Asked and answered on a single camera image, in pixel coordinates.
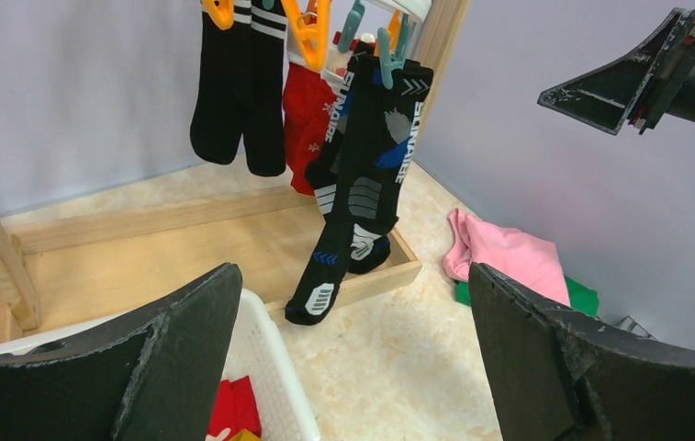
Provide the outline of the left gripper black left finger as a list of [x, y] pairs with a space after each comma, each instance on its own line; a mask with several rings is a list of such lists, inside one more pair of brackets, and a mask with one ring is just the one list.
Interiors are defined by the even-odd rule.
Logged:
[[0, 355], [0, 440], [202, 440], [242, 290], [218, 266], [91, 329]]

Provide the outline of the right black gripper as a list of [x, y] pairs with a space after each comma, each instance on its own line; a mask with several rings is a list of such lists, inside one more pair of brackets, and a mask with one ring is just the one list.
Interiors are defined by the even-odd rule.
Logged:
[[617, 134], [644, 133], [665, 115], [695, 123], [695, 9], [675, 7], [621, 58], [540, 93], [537, 104]]

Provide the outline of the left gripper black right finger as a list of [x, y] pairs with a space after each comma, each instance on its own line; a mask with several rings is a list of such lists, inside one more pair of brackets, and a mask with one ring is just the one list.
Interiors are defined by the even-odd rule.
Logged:
[[486, 264], [471, 309], [506, 440], [695, 440], [695, 351], [631, 334]]

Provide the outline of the black sock blue squares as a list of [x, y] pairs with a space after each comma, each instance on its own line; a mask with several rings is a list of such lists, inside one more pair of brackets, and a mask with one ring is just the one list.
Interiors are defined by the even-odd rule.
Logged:
[[[319, 211], [327, 220], [331, 215], [336, 196], [342, 139], [349, 116], [351, 98], [349, 87], [344, 84], [350, 73], [349, 63], [353, 56], [371, 53], [376, 47], [376, 38], [370, 33], [353, 41], [349, 52], [332, 49], [321, 78], [331, 87], [336, 97], [328, 109], [328, 122], [324, 143], [319, 157], [305, 170], [305, 178], [314, 191]], [[368, 273], [385, 263], [390, 255], [387, 236], [377, 236], [368, 243], [355, 245], [348, 271], [353, 274]]]

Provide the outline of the black sock white stripes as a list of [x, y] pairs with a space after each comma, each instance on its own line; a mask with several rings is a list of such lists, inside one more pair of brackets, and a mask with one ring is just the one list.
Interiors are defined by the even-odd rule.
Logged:
[[243, 133], [249, 171], [278, 176], [286, 170], [282, 112], [287, 18], [281, 5], [267, 9], [252, 2], [252, 103]]

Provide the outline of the red Santa snowflake sock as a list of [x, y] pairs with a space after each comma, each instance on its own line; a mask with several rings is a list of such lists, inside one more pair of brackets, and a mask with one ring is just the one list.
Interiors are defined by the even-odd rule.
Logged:
[[286, 165], [292, 172], [291, 187], [300, 194], [312, 196], [314, 191], [305, 172], [321, 153], [349, 56], [333, 50], [324, 69], [313, 71], [298, 49], [289, 48], [286, 55], [288, 71], [283, 91]]

